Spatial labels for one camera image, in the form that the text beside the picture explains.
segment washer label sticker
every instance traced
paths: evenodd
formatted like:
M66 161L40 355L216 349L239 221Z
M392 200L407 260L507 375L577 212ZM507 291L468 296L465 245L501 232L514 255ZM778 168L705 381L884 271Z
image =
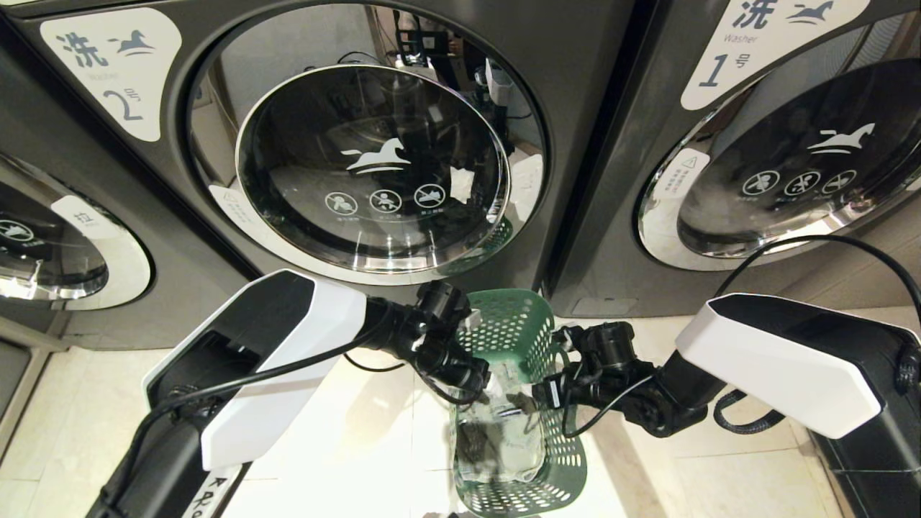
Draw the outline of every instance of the washer label sticker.
M89 240L121 238L123 230L101 215L83 198L72 194L51 204L51 210L80 230Z
M852 21L869 0L731 0L684 87L700 110L777 59Z
M706 153L682 149L662 172L653 195L657 199L684 198L709 162L710 156Z
M262 226L256 223L261 219L256 214L256 209L246 199L244 193L218 185L210 185L208 190L211 191L211 196L215 198L224 214L227 214L227 217L236 223L238 227L250 235L263 234Z
M163 88L182 45L172 20L141 7L48 20L41 37L122 129L160 139Z

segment horse logo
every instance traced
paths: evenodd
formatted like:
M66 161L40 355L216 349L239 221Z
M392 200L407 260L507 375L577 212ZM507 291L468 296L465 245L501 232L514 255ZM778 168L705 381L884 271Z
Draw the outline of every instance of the horse logo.
M399 138L392 138L380 147L380 151L368 151L367 153L362 153L357 149L347 149L346 151L340 152L343 155L361 155L358 157L357 162L345 169L347 171L361 169L361 171L355 171L355 174L366 174L375 171L402 171L403 167L393 164L408 164L410 161L398 157L397 149L403 149L402 142L400 142Z
M816 149L815 151L812 151L813 155L818 155L821 153L842 153L845 155L850 155L850 149L841 149L841 147L853 147L854 149L861 149L862 146L860 145L860 139L863 138L864 135L871 135L873 133L873 128L875 127L875 123L864 124L851 134L839 134L834 130L821 130L819 133L822 135L830 135L828 140L818 144L813 144L812 146L807 147L807 149Z
M156 48L151 47L146 42L144 42L145 37L146 36L144 35L143 32L135 29L131 31L130 40L119 40L118 38L112 38L109 41L113 43L115 42L120 43L121 45L119 45L118 53L127 53L125 55L153 53L152 51L154 51Z
M831 9L833 4L834 0L825 2L818 7L806 7L805 4L795 4L794 7L799 7L799 12L788 16L787 19L790 20L788 23L819 25L819 22L816 20L825 21L825 11Z

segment front-loading washer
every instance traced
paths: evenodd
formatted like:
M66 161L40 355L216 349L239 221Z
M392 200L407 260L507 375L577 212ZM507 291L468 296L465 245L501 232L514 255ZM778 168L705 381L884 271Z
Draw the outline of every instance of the front-loading washer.
M257 270L397 300L437 278L538 287L633 8L14 4L22 35Z
M549 275L557 314L692 314L758 247L806 234L847 232L921 273L917 4L647 12ZM907 300L895 276L865 271L869 260L845 248L769 253L732 288L836 308ZM873 286L847 289L863 276Z
M36 59L0 19L0 314L172 347L252 273Z

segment number 2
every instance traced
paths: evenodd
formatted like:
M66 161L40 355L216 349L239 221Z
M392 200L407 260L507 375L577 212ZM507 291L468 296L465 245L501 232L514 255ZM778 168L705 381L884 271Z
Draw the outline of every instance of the number 2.
M113 96L118 98L118 100L122 102L122 106L124 107L124 115L122 115L122 118L125 121L140 121L144 119L144 117L140 115L131 115L131 106L128 105L128 101L125 100L124 97L122 97L122 94L116 91L112 91L112 90L106 90L102 92L102 97L113 97Z
M719 74L719 69L723 67L724 63L726 63L727 57L729 57L729 54L720 54L718 56L713 56L713 59L717 60L717 66L713 69L713 74L710 74L710 78L707 81L700 83L699 86L715 87L717 85L717 82L714 81L714 79L717 78L717 74Z

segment perforated basket wall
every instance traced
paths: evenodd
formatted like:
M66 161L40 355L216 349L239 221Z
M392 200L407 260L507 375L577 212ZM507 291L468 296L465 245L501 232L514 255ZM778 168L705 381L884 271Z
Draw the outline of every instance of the perforated basket wall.
M458 334L467 350L490 362L515 360L524 383L555 372L555 349L550 340L554 314L543 298L526 289L478 291L469 297L473 308L480 310L483 323L471 332ZM531 482L464 481L455 459L454 486L460 499L477 515L504 518L554 511L575 500L585 487L588 469L582 442L563 437L561 410L539 409L546 456ZM575 422L567 426L572 429ZM453 410L451 427L457 437Z
M498 252L498 250L505 246L511 239L512 223L508 218L503 216L502 219L499 220L499 224L493 229L493 232L486 238L486 241L480 245L480 249L482 250L481 253L472 257L456 259L440 267L438 270L443 272L446 276L453 276L466 272L472 267L481 264L484 260L484 255L492 255Z

